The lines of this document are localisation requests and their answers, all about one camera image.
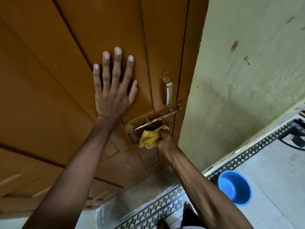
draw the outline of blue bucket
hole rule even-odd
[[[237,206],[246,206],[252,199],[249,182],[238,172],[224,171],[219,175],[216,185]]]

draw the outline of person's left hand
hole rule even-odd
[[[119,83],[121,76],[122,49],[114,49],[114,62],[112,69],[112,82],[110,84],[110,53],[103,52],[103,89],[100,80],[100,66],[96,63],[93,66],[93,81],[95,87],[95,106],[99,116],[108,118],[113,123],[119,121],[123,113],[135,100],[138,92],[137,80],[132,83],[132,88],[127,95],[127,88],[132,77],[134,57],[128,56],[127,68],[123,81]]]

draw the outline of black pants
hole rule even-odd
[[[204,224],[201,222],[200,218],[192,209],[186,209],[183,212],[183,218],[181,221],[181,227],[195,226],[195,227],[204,227]]]

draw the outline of bare foot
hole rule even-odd
[[[193,210],[192,205],[188,201],[184,202],[183,212],[185,212],[186,209]]]
[[[164,218],[158,219],[157,229],[170,229]]]

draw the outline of person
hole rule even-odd
[[[122,49],[116,47],[114,49],[112,82],[110,83],[110,53],[103,52],[103,87],[100,80],[101,67],[94,64],[93,82],[98,113],[95,124],[40,205],[24,224],[23,229],[69,229],[76,226],[110,134],[124,112],[133,103],[138,92],[137,80],[132,82],[129,94],[127,90],[132,77],[134,60],[132,55],[128,56],[124,78],[119,83]],[[161,131],[161,140],[157,142],[157,146],[177,174],[198,213],[197,216],[191,206],[186,203],[182,227],[253,228],[234,203],[189,161],[174,142],[170,133]],[[158,228],[168,228],[164,223],[164,220],[160,220]]]

